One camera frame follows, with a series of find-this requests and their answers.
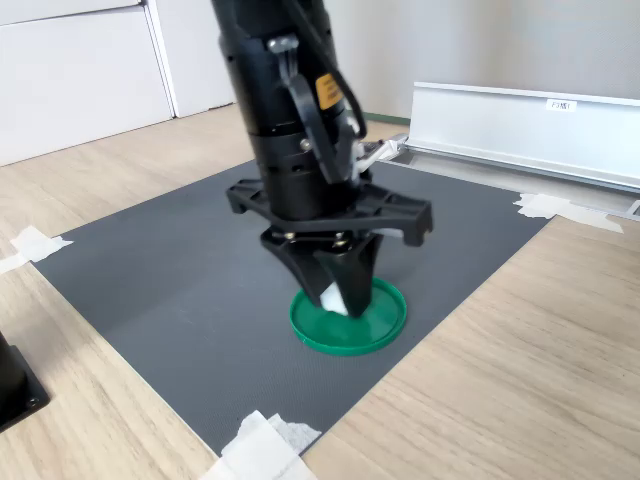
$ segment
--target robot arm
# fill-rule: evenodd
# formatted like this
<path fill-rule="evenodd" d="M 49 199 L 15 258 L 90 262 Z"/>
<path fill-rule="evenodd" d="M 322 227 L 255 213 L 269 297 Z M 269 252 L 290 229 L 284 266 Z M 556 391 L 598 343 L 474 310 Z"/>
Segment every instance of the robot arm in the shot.
<path fill-rule="evenodd" d="M 336 67 L 322 0 L 213 0 L 220 45 L 260 170 L 227 191 L 236 213 L 271 226 L 262 245 L 316 306 L 335 284 L 347 313 L 371 302 L 377 231 L 419 246 L 431 205 L 371 183 L 355 167 L 366 135 L 360 106 Z M 353 110 L 351 124 L 345 103 Z"/>

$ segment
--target yellow label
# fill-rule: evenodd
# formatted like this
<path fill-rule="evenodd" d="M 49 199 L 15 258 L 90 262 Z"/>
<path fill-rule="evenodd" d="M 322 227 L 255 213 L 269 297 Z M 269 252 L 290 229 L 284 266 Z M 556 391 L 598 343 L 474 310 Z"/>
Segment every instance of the yellow label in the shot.
<path fill-rule="evenodd" d="M 331 108 L 342 100 L 342 92 L 330 73 L 316 80 L 316 92 L 322 110 Z"/>

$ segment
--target black cable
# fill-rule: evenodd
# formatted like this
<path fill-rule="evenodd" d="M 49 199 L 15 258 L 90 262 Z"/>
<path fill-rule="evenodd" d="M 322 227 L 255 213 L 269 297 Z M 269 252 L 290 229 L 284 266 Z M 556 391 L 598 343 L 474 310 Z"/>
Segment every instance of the black cable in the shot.
<path fill-rule="evenodd" d="M 311 22 L 307 18 L 307 15 L 305 14 L 304 10 L 297 0 L 283 0 L 283 4 L 285 9 L 287 10 L 287 13 L 291 17 L 291 20 L 298 27 L 300 35 L 309 44 L 309 46 L 313 50 L 313 53 L 315 53 L 316 56 L 320 59 L 320 62 L 322 62 L 324 68 L 326 68 L 327 71 L 331 74 L 333 79 L 338 84 L 338 87 L 344 94 L 345 98 L 347 99 L 347 102 L 349 102 L 349 105 L 353 110 L 353 115 L 356 117 L 356 121 L 358 122 L 359 131 L 357 138 L 362 139 L 366 137 L 367 123 L 365 122 L 364 115 L 362 114 L 360 104 L 358 103 L 358 100 L 356 100 L 356 97 L 351 91 L 351 88 L 349 88 L 349 84 L 347 84 L 347 81 L 338 70 L 338 67 L 325 51 L 322 39 L 318 35 L 318 32 L 316 32 L 315 28 L 313 28 L 313 25 L 311 25 Z"/>

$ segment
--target gray mat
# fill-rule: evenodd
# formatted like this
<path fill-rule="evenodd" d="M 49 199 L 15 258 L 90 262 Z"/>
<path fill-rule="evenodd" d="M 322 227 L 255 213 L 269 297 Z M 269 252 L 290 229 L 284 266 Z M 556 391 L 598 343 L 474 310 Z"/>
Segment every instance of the gray mat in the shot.
<path fill-rule="evenodd" d="M 72 230 L 75 243 L 36 266 L 218 454 L 256 409 L 326 432 L 547 223 L 517 214 L 512 192 L 395 165 L 373 173 L 431 199 L 435 231 L 420 249 L 384 240 L 376 275 L 408 317 L 369 355 L 325 355 L 294 335 L 298 286 L 260 247 L 267 223 L 233 215 L 224 194 L 257 176 L 253 162 Z"/>

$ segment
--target green lid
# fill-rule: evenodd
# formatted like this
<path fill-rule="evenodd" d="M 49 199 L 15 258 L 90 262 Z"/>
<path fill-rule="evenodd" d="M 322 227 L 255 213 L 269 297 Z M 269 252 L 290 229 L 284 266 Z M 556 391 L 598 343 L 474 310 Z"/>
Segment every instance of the green lid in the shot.
<path fill-rule="evenodd" d="M 407 318 L 407 303 L 390 283 L 373 279 L 371 304 L 359 318 L 314 306 L 300 290 L 289 309 L 291 326 L 305 344 L 332 355 L 362 355 L 388 345 Z"/>

